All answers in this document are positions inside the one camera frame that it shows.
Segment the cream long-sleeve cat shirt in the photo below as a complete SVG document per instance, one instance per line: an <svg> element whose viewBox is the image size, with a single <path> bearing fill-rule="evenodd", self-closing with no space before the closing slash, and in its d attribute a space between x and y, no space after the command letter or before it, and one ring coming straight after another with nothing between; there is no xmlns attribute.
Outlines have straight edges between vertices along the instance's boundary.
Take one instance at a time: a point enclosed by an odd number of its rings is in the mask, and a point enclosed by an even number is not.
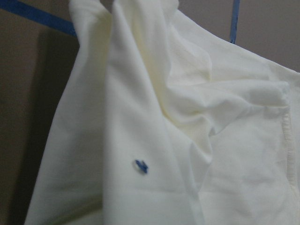
<svg viewBox="0 0 300 225"><path fill-rule="evenodd" d="M300 74L176 0L72 0L80 48L27 225L297 225Z"/></svg>

